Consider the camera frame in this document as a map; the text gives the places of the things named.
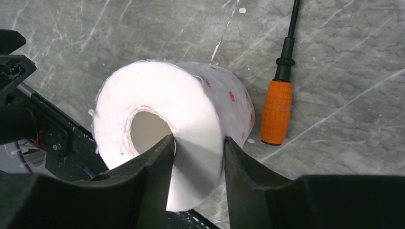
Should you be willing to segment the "white roll with red print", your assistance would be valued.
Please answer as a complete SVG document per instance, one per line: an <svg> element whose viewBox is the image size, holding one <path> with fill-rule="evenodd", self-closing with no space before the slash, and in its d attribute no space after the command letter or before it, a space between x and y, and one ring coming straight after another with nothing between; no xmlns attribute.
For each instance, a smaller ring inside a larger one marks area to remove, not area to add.
<svg viewBox="0 0 405 229"><path fill-rule="evenodd" d="M97 151L108 169L175 138L167 211L202 204L224 182L224 139L248 139L255 110L241 81L204 63L138 61L103 83L93 116Z"/></svg>

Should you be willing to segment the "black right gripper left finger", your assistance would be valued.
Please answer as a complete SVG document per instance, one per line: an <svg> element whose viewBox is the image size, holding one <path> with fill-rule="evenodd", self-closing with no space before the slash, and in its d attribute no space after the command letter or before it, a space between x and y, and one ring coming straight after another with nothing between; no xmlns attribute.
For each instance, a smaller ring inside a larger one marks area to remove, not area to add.
<svg viewBox="0 0 405 229"><path fill-rule="evenodd" d="M173 135L89 181L1 174L3 229L160 229L175 156Z"/></svg>

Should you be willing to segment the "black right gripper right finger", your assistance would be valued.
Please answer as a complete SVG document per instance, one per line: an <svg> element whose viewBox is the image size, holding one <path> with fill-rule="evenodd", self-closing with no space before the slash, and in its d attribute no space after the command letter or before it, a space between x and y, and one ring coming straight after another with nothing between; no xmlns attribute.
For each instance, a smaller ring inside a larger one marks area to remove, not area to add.
<svg viewBox="0 0 405 229"><path fill-rule="evenodd" d="M402 229L405 178L304 175L270 170L230 137L224 172L233 229Z"/></svg>

